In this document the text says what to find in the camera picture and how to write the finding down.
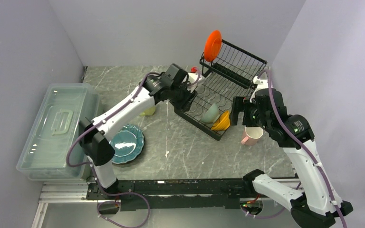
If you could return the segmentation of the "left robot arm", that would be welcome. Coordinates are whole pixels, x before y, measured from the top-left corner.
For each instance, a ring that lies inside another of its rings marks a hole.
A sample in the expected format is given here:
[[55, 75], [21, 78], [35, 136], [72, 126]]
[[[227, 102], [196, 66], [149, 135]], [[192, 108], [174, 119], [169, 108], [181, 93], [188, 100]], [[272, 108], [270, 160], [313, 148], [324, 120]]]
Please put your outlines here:
[[146, 74], [132, 93], [109, 111], [93, 120], [79, 121], [76, 142], [87, 156], [103, 198], [110, 200], [118, 193], [118, 178], [111, 162], [115, 149], [110, 140], [129, 121], [159, 102], [169, 101], [175, 109], [188, 111], [197, 95], [195, 89], [202, 80], [200, 70], [188, 73], [171, 64], [165, 72]]

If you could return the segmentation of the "yellow ribbed bowl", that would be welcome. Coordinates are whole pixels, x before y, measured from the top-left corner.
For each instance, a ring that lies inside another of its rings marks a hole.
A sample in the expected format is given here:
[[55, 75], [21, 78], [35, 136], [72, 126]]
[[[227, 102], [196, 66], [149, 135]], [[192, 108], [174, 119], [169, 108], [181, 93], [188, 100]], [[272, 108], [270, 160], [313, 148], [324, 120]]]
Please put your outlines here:
[[225, 111], [211, 127], [212, 131], [226, 131], [231, 125], [230, 111]]

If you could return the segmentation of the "pale yellow mug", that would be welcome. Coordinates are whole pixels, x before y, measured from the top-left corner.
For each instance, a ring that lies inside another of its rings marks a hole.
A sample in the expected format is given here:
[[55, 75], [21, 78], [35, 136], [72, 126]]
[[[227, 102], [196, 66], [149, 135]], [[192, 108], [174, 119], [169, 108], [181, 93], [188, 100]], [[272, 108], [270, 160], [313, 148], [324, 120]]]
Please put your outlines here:
[[152, 106], [152, 107], [146, 109], [145, 111], [143, 111], [142, 113], [140, 113], [139, 115], [140, 116], [152, 116], [152, 115], [154, 115], [155, 111], [156, 111], [156, 107]]

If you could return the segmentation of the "light green ceramic bowl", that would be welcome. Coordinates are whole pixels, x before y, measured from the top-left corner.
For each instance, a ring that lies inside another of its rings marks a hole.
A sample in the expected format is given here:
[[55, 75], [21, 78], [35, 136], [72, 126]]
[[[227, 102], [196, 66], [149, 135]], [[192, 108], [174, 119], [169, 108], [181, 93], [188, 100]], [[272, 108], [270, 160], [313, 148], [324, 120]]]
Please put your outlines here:
[[206, 124], [215, 123], [220, 116], [219, 107], [216, 103], [213, 103], [206, 113], [201, 117], [200, 121]]

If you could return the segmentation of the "pink mug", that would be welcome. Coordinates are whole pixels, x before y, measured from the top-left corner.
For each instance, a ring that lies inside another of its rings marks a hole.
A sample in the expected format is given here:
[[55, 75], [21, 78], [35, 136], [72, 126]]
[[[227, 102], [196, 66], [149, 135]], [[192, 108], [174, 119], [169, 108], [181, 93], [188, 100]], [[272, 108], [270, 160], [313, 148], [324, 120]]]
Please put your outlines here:
[[241, 144], [247, 146], [253, 146], [263, 136], [264, 130], [260, 127], [245, 127]]

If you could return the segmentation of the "orange plate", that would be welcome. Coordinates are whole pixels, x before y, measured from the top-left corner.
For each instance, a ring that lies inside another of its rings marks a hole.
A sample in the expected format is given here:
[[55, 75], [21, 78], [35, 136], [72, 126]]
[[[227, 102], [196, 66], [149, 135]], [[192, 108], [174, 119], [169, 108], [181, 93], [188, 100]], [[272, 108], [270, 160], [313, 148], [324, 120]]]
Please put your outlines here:
[[222, 46], [222, 36], [219, 30], [213, 31], [205, 44], [204, 59], [207, 62], [212, 62], [218, 56]]

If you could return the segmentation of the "black wire dish rack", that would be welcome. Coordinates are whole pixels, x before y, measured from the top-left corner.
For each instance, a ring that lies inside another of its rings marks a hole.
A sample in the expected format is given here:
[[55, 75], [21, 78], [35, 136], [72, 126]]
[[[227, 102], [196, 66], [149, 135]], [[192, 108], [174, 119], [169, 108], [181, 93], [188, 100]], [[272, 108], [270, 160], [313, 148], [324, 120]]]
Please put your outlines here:
[[197, 95], [190, 110], [174, 112], [211, 138], [219, 141], [224, 131], [214, 131], [210, 123], [200, 119], [216, 104], [221, 113], [230, 111], [236, 96], [250, 96], [255, 85], [253, 78], [267, 66], [268, 62], [226, 40], [222, 41], [217, 57], [206, 61], [204, 56], [199, 61], [205, 81], [196, 87]]

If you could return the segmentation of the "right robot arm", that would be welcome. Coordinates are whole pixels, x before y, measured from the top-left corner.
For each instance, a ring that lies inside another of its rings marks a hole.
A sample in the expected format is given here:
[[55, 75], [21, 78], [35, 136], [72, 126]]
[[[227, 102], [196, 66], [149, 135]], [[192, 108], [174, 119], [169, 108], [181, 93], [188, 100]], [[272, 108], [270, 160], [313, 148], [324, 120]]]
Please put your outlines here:
[[288, 114], [281, 92], [261, 89], [253, 97], [233, 99], [231, 124], [243, 113], [243, 125], [260, 127], [289, 157], [302, 190], [292, 189], [256, 169], [243, 177], [243, 192], [248, 197], [265, 195], [287, 209], [302, 228], [328, 228], [336, 218], [353, 211], [331, 185], [318, 156], [315, 136], [305, 117]]

